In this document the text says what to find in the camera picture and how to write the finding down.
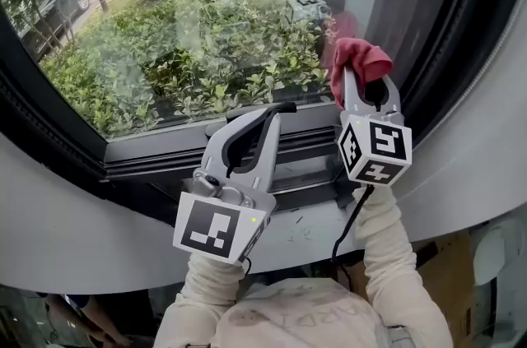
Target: green shrub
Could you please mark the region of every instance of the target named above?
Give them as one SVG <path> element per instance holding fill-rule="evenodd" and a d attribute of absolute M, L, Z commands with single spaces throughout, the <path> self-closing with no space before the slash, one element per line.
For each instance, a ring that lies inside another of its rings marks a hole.
<path fill-rule="evenodd" d="M 154 127 L 159 109 L 188 121 L 246 104 L 313 100 L 327 90 L 315 52 L 319 28 L 283 25 L 285 1 L 131 7 L 94 22 L 41 67 L 106 137 Z"/>

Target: window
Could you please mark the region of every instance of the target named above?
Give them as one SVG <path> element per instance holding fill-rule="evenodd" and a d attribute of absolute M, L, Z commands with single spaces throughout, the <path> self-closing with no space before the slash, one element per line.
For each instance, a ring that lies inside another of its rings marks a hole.
<path fill-rule="evenodd" d="M 2 0 L 0 70 L 12 115 L 2 131 L 62 176 L 73 179 L 74 168 L 79 185 L 132 206 L 123 194 L 139 184 L 177 200 L 225 112 L 295 101 L 298 112 L 283 114 L 273 191 L 334 186 L 336 40 L 364 38 L 394 60 L 418 141 L 477 75 L 514 3 Z M 287 165 L 310 174 L 287 176 Z"/>

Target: white sweater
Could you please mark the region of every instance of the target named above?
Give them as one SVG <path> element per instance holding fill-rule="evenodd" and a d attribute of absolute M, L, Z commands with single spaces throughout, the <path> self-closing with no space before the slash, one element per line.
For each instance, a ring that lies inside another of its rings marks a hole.
<path fill-rule="evenodd" d="M 364 190 L 353 196 L 358 200 Z M 451 348 L 446 320 L 415 270 L 416 257 L 395 202 L 389 188 L 377 188 L 357 217 L 357 237 L 366 243 L 371 304 L 321 278 L 278 282 L 235 304 L 242 268 L 193 254 L 155 347 L 385 348 L 391 345 L 386 328 L 399 325 L 417 348 Z"/>

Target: white wall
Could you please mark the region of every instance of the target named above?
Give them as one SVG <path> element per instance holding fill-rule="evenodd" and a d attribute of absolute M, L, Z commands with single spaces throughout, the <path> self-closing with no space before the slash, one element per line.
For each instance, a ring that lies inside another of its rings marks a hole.
<path fill-rule="evenodd" d="M 461 230 L 527 201 L 526 65 L 523 3 L 481 81 L 395 184 L 412 239 Z"/>
<path fill-rule="evenodd" d="M 61 179 L 0 135 L 0 283 L 101 294 L 182 281 L 173 228 Z"/>

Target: leaf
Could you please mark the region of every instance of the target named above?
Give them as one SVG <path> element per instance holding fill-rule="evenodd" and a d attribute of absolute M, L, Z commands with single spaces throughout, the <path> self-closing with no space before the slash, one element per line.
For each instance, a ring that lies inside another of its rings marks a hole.
<path fill-rule="evenodd" d="M 224 110 L 224 105 L 223 105 L 223 101 L 222 100 L 215 100 L 214 101 L 214 109 L 220 113 Z"/>
<path fill-rule="evenodd" d="M 216 85 L 216 95 L 220 98 L 223 98 L 225 96 L 225 91 L 226 91 L 227 87 L 226 86 L 222 86 L 222 85 Z"/>
<path fill-rule="evenodd" d="M 271 62 L 266 68 L 269 73 L 274 74 L 277 71 L 277 64 L 276 62 Z"/>
<path fill-rule="evenodd" d="M 262 82 L 262 79 L 258 75 L 252 75 L 251 77 L 247 77 L 247 80 L 258 84 Z"/>
<path fill-rule="evenodd" d="M 265 85 L 270 89 L 274 88 L 274 79 L 272 76 L 265 77 Z"/>

